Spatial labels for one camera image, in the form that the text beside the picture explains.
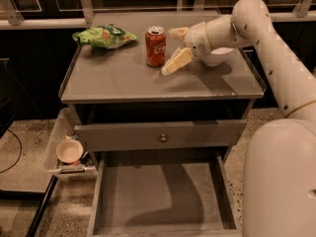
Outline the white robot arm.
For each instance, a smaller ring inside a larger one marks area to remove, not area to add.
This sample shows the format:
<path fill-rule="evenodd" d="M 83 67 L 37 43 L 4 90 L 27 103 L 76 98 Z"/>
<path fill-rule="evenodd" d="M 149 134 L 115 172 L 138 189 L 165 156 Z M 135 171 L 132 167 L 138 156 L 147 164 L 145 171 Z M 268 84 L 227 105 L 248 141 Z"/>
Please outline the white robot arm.
<path fill-rule="evenodd" d="M 316 77 L 279 36 L 263 0 L 239 0 L 229 16 L 170 30 L 180 40 L 169 75 L 220 47 L 252 46 L 281 118 L 249 141 L 243 170 L 242 237 L 316 237 Z"/>

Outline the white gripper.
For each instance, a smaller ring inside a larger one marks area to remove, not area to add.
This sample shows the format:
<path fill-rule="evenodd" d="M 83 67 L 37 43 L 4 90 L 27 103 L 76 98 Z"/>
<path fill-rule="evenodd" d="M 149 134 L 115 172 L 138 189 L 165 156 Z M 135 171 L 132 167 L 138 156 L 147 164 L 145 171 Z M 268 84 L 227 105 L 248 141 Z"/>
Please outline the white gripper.
<path fill-rule="evenodd" d="M 163 75 L 170 75 L 180 68 L 189 64 L 194 56 L 200 57 L 211 53 L 206 22 L 182 28 L 175 28 L 169 31 L 169 35 L 174 40 L 185 40 L 185 48 L 177 48 L 171 58 L 161 69 Z"/>

